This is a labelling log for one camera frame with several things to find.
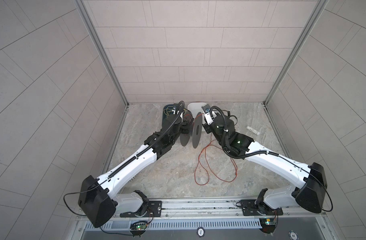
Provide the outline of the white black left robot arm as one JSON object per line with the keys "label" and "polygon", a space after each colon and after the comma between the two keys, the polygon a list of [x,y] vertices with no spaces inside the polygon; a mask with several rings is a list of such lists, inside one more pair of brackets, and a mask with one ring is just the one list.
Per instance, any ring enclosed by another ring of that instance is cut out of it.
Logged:
{"label": "white black left robot arm", "polygon": [[149,199],[141,191],[120,194],[120,190],[139,172],[167,153],[182,132],[185,103],[174,105],[176,110],[165,118],[162,129],[149,136],[125,161],[97,178],[88,176],[81,184],[77,204],[81,216],[87,217],[95,228],[102,227],[114,215],[134,213],[143,216]]}

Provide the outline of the grey perforated cable spool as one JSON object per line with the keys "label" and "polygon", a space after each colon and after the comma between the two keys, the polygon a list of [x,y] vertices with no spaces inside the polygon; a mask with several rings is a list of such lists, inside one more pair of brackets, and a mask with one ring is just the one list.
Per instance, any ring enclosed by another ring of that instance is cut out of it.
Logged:
{"label": "grey perforated cable spool", "polygon": [[194,118],[193,124],[187,130],[182,130],[180,135],[180,142],[183,147],[185,147],[189,140],[192,140],[193,148],[196,149],[199,145],[201,134],[202,134],[202,123],[203,117],[202,114],[198,113]]}

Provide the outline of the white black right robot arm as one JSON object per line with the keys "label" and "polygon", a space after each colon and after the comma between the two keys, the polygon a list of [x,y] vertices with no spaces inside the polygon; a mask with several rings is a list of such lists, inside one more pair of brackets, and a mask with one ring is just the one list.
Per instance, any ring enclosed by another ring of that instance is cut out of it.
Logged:
{"label": "white black right robot arm", "polygon": [[273,152],[249,136],[238,133],[230,114],[217,106],[202,107],[204,129],[213,134],[223,152],[234,160],[248,160],[286,179],[290,185],[279,189],[262,189],[254,209],[261,215],[271,215],[282,207],[301,207],[319,214],[324,211],[323,203],[327,192],[327,181],[323,166],[317,163],[307,165]]}

